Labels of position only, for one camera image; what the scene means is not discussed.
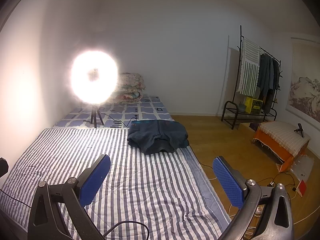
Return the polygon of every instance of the checkered cloth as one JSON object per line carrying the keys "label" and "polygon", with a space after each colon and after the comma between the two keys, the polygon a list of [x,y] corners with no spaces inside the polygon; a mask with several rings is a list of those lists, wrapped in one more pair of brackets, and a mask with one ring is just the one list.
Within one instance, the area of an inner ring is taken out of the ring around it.
{"label": "checkered cloth", "polygon": [[[93,129],[94,125],[86,122],[90,120],[92,106],[83,104],[76,107],[65,118],[52,128]],[[140,102],[134,104],[102,104],[99,106],[104,125],[97,116],[97,127],[129,128],[132,120],[169,120],[173,121],[166,107],[159,97],[144,95]]]}
{"label": "checkered cloth", "polygon": [[258,129],[269,135],[293,157],[297,156],[301,148],[311,139],[306,133],[304,133],[303,138],[299,133],[294,131],[298,127],[286,122],[264,122],[260,124]]}

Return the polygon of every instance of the black cable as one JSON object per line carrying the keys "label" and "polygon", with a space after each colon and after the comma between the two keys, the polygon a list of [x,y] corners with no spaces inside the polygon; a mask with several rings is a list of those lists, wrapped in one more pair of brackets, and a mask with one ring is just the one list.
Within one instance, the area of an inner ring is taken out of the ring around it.
{"label": "black cable", "polygon": [[112,228],[110,228],[106,233],[103,234],[103,237],[106,237],[106,236],[107,236],[112,230],[114,230],[117,226],[119,226],[119,225],[121,225],[121,224],[124,224],[124,223],[134,223],[134,224],[139,224],[139,225],[144,226],[144,227],[147,229],[147,232],[148,232],[146,240],[149,239],[149,234],[150,234],[149,228],[148,228],[145,224],[143,224],[143,223],[140,223],[140,222],[137,222],[137,221],[130,221],[130,220],[121,221],[121,222],[115,224]]}
{"label": "black cable", "polygon": [[195,152],[193,151],[191,145],[189,145],[189,146],[190,146],[190,148],[191,148],[194,156],[196,157],[197,161],[198,161],[202,166],[206,166],[206,167],[209,167],[210,169],[213,169],[213,167],[211,167],[211,166],[209,166],[209,165],[202,164],[202,163],[199,161],[199,159],[198,159],[197,155],[195,154]]}
{"label": "black cable", "polygon": [[273,181],[273,178],[272,178],[272,177],[269,177],[269,178],[265,178],[265,179],[259,180],[257,183],[262,182],[262,181],[264,181],[264,180],[266,180],[266,179],[272,179],[272,181]]}
{"label": "black cable", "polygon": [[8,195],[7,193],[5,193],[2,189],[0,189],[0,191],[3,193],[3,194],[6,194],[9,198],[12,198],[12,199],[14,199],[15,201],[18,201],[18,202],[20,202],[20,203],[22,203],[22,204],[24,204],[24,205],[26,205],[27,207],[29,207],[29,208],[31,208],[29,205],[27,205],[26,203],[23,203],[22,201],[20,201],[20,200],[18,200],[18,199],[16,199],[16,198],[14,198],[14,197],[11,197],[10,195]]}
{"label": "black cable", "polygon": [[286,171],[282,171],[282,172],[278,173],[278,174],[273,178],[272,182],[275,182],[276,177],[277,177],[279,174],[281,174],[281,173],[284,173],[285,175],[290,176],[290,177],[292,178],[293,185],[294,185],[294,186],[296,185],[296,183],[294,182],[293,176],[292,176],[291,174],[286,173]]}
{"label": "black cable", "polygon": [[117,120],[116,120],[116,119],[113,119],[110,115],[105,114],[105,113],[101,113],[101,114],[104,114],[104,115],[109,116],[113,121],[119,121],[119,122],[123,123],[123,125],[124,125],[125,127],[128,127],[128,125],[130,124],[130,122],[131,122],[132,119],[136,119],[136,121],[138,120],[136,117],[132,117],[132,118],[130,119],[130,121],[128,122],[128,124],[125,125],[124,122],[122,122],[122,121],[119,120],[119,119],[117,119]]}

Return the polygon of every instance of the dark blue jacket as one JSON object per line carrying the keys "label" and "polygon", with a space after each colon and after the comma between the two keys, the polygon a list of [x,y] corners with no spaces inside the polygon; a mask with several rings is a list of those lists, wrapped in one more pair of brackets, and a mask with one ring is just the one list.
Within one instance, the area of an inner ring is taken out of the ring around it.
{"label": "dark blue jacket", "polygon": [[132,121],[127,141],[144,154],[174,152],[189,146],[188,133],[181,123],[166,120]]}

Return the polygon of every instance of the blue striped bedsheet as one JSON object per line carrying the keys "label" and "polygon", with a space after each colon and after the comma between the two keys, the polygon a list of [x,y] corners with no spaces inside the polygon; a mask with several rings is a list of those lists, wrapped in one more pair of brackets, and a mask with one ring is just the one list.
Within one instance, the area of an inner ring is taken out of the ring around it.
{"label": "blue striped bedsheet", "polygon": [[[100,154],[111,169],[93,202],[85,206],[103,234],[122,220],[142,222],[150,239],[217,239],[230,218],[192,149],[144,155],[127,144],[127,129],[45,129],[11,170],[3,190],[31,206],[39,181],[49,185],[78,177]],[[60,204],[74,239],[80,239]],[[25,230],[30,208],[0,192],[0,208]],[[106,239],[146,239],[143,227],[119,226]]]}

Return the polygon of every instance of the orange cloth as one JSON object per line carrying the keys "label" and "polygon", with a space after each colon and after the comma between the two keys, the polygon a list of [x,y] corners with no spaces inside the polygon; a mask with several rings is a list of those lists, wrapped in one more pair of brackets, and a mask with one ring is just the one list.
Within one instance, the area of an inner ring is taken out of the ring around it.
{"label": "orange cloth", "polygon": [[[261,131],[259,128],[253,137],[253,140],[259,140],[264,145],[268,146],[284,163],[281,165],[279,172],[289,170],[293,164],[294,157],[284,149],[280,144],[273,140],[269,135]],[[308,142],[301,148],[299,155],[305,155],[305,150]]]}

